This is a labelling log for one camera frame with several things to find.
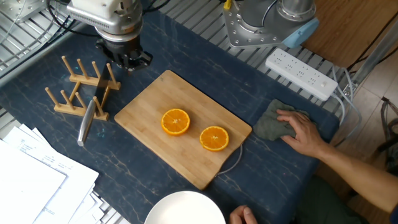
green pants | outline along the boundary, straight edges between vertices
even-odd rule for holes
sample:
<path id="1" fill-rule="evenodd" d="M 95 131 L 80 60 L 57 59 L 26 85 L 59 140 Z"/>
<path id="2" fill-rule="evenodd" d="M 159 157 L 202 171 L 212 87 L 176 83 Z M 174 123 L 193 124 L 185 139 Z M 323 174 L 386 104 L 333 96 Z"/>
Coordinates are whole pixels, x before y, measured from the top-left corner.
<path id="1" fill-rule="evenodd" d="M 297 224 L 369 224 L 320 177 L 312 177 L 296 211 Z"/>

blue tablecloth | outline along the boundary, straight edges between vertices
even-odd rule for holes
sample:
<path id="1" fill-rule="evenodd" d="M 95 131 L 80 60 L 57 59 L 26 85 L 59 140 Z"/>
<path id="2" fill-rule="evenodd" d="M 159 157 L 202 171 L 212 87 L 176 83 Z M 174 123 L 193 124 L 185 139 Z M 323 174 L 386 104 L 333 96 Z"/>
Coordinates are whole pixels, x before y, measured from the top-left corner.
<path id="1" fill-rule="evenodd" d="M 87 27 L 85 32 L 93 29 Z M 60 102 L 64 102 L 60 90 L 68 94 L 72 91 L 74 83 L 68 80 L 62 55 L 77 73 L 76 58 L 81 58 L 95 76 L 91 61 L 95 60 L 99 69 L 105 62 L 95 49 L 95 38 L 73 35 L 0 90 L 0 105 L 18 121 L 38 127 L 58 152 L 100 173 L 95 190 L 131 223 L 143 223 L 151 208 L 168 194 L 197 191 L 113 119 L 165 70 L 180 75 L 251 126 L 277 98 L 308 111 L 325 140 L 329 141 L 338 129 L 333 114 L 159 12 L 145 16 L 141 43 L 154 56 L 152 65 L 131 76 L 115 69 L 122 88 L 112 91 L 108 98 L 105 110 L 111 119 L 93 121 L 85 147 L 76 144 L 81 117 L 54 112 L 44 88 L 48 86 Z M 94 89 L 80 87 L 86 103 Z M 224 167 L 233 164 L 238 154 L 239 150 Z M 251 134 L 244 143 L 241 162 L 217 176 L 203 193 L 220 206 L 226 219 L 238 205 L 249 205 L 259 223 L 288 223 L 317 164 L 316 159 L 296 153 L 280 139 L 265 141 Z"/>

wooden peg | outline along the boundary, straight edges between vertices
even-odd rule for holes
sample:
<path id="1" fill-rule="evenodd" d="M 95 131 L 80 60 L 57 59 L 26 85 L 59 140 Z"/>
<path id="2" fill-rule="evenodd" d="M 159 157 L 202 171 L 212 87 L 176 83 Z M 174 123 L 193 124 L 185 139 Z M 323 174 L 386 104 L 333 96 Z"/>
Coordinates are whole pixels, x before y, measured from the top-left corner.
<path id="1" fill-rule="evenodd" d="M 72 105 L 72 102 L 69 100 L 69 98 L 64 90 L 61 90 L 61 94 L 64 97 L 65 101 L 67 102 L 67 105 L 70 106 L 70 109 L 75 110 L 75 107 Z"/>
<path id="2" fill-rule="evenodd" d="M 72 90 L 72 94 L 69 96 L 69 100 L 72 102 L 73 98 L 75 97 L 75 93 L 77 92 L 77 89 L 79 89 L 80 86 L 80 81 L 76 82 L 75 87 Z"/>
<path id="3" fill-rule="evenodd" d="M 105 101 L 108 98 L 109 91 L 111 91 L 111 87 L 107 86 L 106 89 L 105 89 L 104 98 L 103 98 L 102 103 L 101 103 L 101 107 L 102 108 L 104 107 Z"/>
<path id="4" fill-rule="evenodd" d="M 71 77 L 75 77 L 76 75 L 75 75 L 75 73 L 73 72 L 72 68 L 70 67 L 70 65 L 69 65 L 69 63 L 68 63 L 68 61 L 67 61 L 67 58 L 65 58 L 65 56 L 62 56 L 62 60 L 63 60 L 63 62 L 65 63 L 65 65 L 67 66 L 67 69 L 68 69 L 68 71 L 69 71 L 69 73 L 70 73 L 70 76 L 71 76 Z"/>
<path id="5" fill-rule="evenodd" d="M 97 108 L 98 108 L 98 111 L 99 111 L 99 115 L 104 116 L 104 111 L 102 110 L 102 107 L 101 107 L 97 97 L 94 96 L 93 100 L 94 100 L 95 104 L 97 105 Z"/>
<path id="6" fill-rule="evenodd" d="M 81 98 L 80 94 L 79 94 L 78 92 L 76 92 L 75 95 L 76 95 L 76 98 L 79 100 L 81 106 L 82 106 L 85 110 L 87 110 L 87 106 L 86 106 L 85 102 L 83 101 L 83 99 Z"/>
<path id="7" fill-rule="evenodd" d="M 97 64 L 95 62 L 92 62 L 95 73 L 97 73 L 98 78 L 101 78 L 100 71 L 98 70 Z"/>
<path id="8" fill-rule="evenodd" d="M 84 75 L 85 78 L 88 80 L 89 78 L 88 78 L 87 72 L 86 72 L 85 68 L 83 67 L 83 64 L 81 63 L 80 58 L 77 59 L 77 63 L 79 64 L 80 69 L 81 69 L 81 71 L 83 72 L 83 75 Z"/>
<path id="9" fill-rule="evenodd" d="M 110 63 L 107 63 L 106 66 L 107 66 L 107 68 L 108 68 L 108 70 L 109 70 L 109 74 L 111 75 L 113 85 L 114 85 L 114 86 L 117 86 L 118 84 L 116 83 L 116 79 L 114 78 L 114 75 L 113 75 L 113 72 L 112 72 L 111 64 L 110 64 Z"/>
<path id="10" fill-rule="evenodd" d="M 60 103 L 58 103 L 57 99 L 55 99 L 55 97 L 52 94 L 52 92 L 50 91 L 50 89 L 48 87 L 45 87 L 45 91 L 47 92 L 47 94 L 49 94 L 51 100 L 55 103 L 55 106 L 60 107 Z"/>

knife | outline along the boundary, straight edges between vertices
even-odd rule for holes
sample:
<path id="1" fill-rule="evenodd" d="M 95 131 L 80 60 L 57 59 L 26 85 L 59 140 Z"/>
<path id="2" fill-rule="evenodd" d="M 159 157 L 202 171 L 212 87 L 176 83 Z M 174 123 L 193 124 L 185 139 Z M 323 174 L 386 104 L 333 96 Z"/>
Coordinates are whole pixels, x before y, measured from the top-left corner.
<path id="1" fill-rule="evenodd" d="M 102 107 L 104 107 L 104 104 L 102 101 L 103 101 L 103 98 L 105 95 L 106 87 L 108 86 L 108 81 L 109 81 L 109 76 L 110 76 L 109 70 L 108 70 L 106 64 L 107 63 L 105 63 L 102 74 L 98 80 L 98 85 L 97 85 L 97 88 L 96 88 L 95 94 L 94 94 L 97 97 L 99 104 L 102 105 Z M 93 122 L 95 113 L 97 116 L 99 116 L 98 108 L 96 107 L 94 100 L 91 100 L 87 106 L 87 110 L 83 117 L 83 120 L 81 121 L 79 135 L 77 138 L 77 144 L 79 146 L 85 145 L 88 131 L 90 130 L 90 126 L 91 126 L 91 123 Z"/>

stack of papers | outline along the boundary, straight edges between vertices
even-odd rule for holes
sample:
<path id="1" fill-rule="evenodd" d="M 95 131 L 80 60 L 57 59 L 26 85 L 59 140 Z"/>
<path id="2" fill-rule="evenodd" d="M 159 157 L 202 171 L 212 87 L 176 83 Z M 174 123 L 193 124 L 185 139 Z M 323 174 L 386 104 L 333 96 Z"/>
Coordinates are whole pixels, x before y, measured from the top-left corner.
<path id="1" fill-rule="evenodd" d="M 14 127 L 0 140 L 4 223 L 101 223 L 103 201 L 93 193 L 97 177 L 97 172 L 58 153 L 37 129 Z"/>

